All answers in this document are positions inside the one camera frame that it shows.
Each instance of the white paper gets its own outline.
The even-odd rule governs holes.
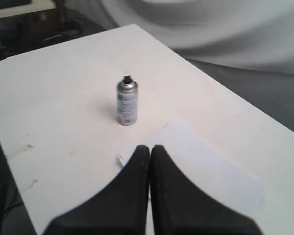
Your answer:
[[[155,144],[163,145],[197,187],[239,213],[253,218],[265,198],[264,187],[258,181],[226,161],[219,152],[178,122],[170,122],[141,144],[147,145],[150,151]],[[118,156],[122,165],[128,162],[134,150],[135,146]]]

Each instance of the white table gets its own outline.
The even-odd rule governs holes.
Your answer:
[[[0,9],[0,18],[54,9],[52,0],[32,0],[31,4]]]
[[[139,117],[116,122],[116,84],[138,82]],[[0,62],[0,141],[33,225],[86,201],[115,156],[171,120],[193,128],[266,189],[256,221],[294,235],[294,133],[135,25]]]

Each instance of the gray floor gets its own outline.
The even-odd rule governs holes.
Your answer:
[[[69,17],[84,19],[83,36],[104,31],[100,25],[75,11],[70,11]],[[241,70],[189,61],[243,99],[294,131],[294,75]],[[33,234],[24,207],[15,208],[8,215],[4,220],[2,234]]]

